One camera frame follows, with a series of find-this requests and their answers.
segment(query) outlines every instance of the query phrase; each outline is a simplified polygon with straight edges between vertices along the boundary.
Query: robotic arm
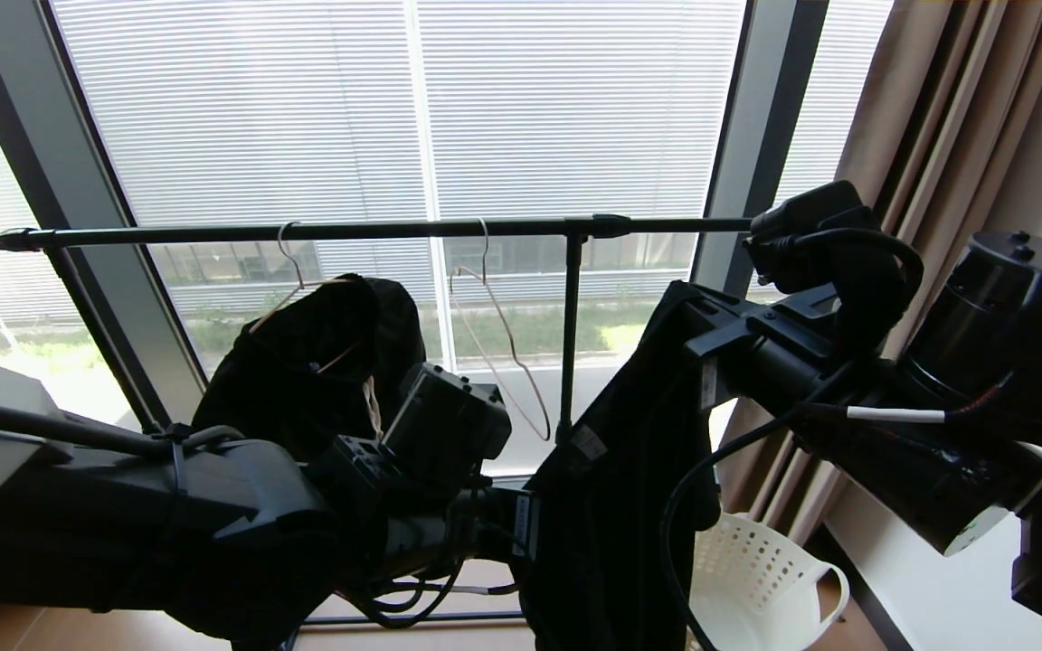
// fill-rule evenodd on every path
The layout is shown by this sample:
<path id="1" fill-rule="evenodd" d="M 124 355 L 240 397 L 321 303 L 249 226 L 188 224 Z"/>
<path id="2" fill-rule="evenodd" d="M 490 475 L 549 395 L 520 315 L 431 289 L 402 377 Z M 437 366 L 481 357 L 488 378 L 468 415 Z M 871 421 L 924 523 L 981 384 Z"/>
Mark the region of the robotic arm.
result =
<path id="1" fill-rule="evenodd" d="M 1042 239 L 974 235 L 894 362 L 880 343 L 922 262 L 850 184 L 755 218 L 745 246 L 791 296 L 754 305 L 696 289 L 677 308 L 690 335 L 674 345 L 716 378 L 702 406 L 756 400 L 939 552 L 1014 511 L 1013 598 L 1042 615 Z M 247 651 L 274 648 L 334 593 L 411 626 L 380 597 L 416 603 L 426 589 L 394 580 L 450 576 L 443 596 L 469 557 L 524 582 L 539 506 L 557 495 L 480 477 L 510 433 L 496 389 L 419 367 L 405 396 L 381 440 L 337 436 L 306 465 L 230 428 L 149 440 L 0 407 L 0 440 L 29 450 L 0 485 L 0 602 L 162 609 Z"/>

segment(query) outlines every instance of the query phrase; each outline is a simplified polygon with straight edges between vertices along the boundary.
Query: curtain fold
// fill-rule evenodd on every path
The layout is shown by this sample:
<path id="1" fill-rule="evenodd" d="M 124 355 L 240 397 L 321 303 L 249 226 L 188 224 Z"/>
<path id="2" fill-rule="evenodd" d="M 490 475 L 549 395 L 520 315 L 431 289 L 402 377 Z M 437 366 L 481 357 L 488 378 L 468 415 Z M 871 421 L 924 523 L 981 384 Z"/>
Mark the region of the curtain fold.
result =
<path id="1" fill-rule="evenodd" d="M 889 334 L 896 357 L 971 233 L 984 227 L 1042 86 L 1042 1 L 896 0 L 867 75 L 837 178 L 854 182 L 926 276 Z M 770 420 L 739 400 L 723 444 Z M 789 432 L 720 462 L 723 507 L 802 544 L 845 486 Z"/>

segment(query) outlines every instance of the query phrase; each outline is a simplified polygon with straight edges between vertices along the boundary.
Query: grass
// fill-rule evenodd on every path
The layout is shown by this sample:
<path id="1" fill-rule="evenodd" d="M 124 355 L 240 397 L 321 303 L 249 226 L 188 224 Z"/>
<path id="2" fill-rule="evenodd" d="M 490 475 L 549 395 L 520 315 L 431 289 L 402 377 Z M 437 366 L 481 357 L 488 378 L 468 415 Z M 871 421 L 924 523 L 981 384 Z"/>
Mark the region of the grass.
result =
<path id="1" fill-rule="evenodd" d="M 637 346 L 649 314 L 650 302 L 615 302 L 611 305 L 581 305 L 578 309 L 578 337 L 576 349 L 580 352 L 628 352 Z M 516 336 L 518 354 L 540 355 L 562 352 L 562 332 L 566 310 L 562 305 L 508 305 L 505 318 Z M 220 310 L 190 314 L 185 318 L 192 346 L 208 370 L 231 349 L 244 322 L 256 315 L 235 315 Z M 485 351 L 493 357 L 507 357 L 508 337 L 496 310 L 492 308 L 466 308 L 466 319 L 475 331 Z M 430 357 L 440 357 L 442 342 L 436 309 L 421 309 L 422 334 Z M 103 366 L 102 355 L 96 349 L 90 332 L 81 325 L 42 325 L 11 327 L 18 350 L 11 351 L 7 339 L 0 331 L 0 359 L 22 354 L 45 364 L 50 371 L 79 370 Z M 452 339 L 457 357 L 479 357 L 469 328 L 457 314 L 452 315 Z"/>

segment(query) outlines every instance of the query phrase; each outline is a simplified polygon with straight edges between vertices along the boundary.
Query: white wall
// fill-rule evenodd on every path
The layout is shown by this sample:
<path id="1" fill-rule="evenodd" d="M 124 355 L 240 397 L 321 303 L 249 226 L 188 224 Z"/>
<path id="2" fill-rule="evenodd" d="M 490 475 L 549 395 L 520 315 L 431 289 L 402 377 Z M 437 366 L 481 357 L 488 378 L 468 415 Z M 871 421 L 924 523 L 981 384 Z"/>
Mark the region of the white wall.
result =
<path id="1" fill-rule="evenodd" d="M 1042 235 L 1042 95 L 988 230 Z M 864 491 L 847 487 L 827 527 L 911 646 L 919 651 L 1042 651 L 1042 618 L 1011 601 L 1018 521 L 943 558 Z"/>

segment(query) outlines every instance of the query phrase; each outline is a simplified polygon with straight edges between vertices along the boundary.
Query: floor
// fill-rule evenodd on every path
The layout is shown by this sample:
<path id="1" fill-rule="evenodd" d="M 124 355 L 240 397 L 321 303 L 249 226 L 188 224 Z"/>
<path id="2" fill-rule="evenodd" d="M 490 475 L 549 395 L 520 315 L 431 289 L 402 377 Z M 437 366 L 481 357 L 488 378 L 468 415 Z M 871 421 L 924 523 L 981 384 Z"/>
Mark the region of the floor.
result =
<path id="1" fill-rule="evenodd" d="M 503 568 L 470 564 L 460 582 L 492 585 L 507 581 Z M 823 614 L 839 600 L 839 585 L 819 584 Z M 513 610 L 514 597 L 487 598 L 452 594 L 439 611 L 472 609 Z M 316 615 L 355 614 L 347 603 L 330 599 Z M 165 614 L 117 611 L 94 615 L 86 610 L 0 606 L 0 651 L 227 651 L 227 643 L 195 633 Z M 532 633 L 523 621 L 421 625 L 406 631 L 379 627 L 309 627 L 300 634 L 298 651 L 503 651 L 534 648 Z M 813 651 L 886 651 L 879 637 L 853 602 L 840 621 L 811 647 Z"/>

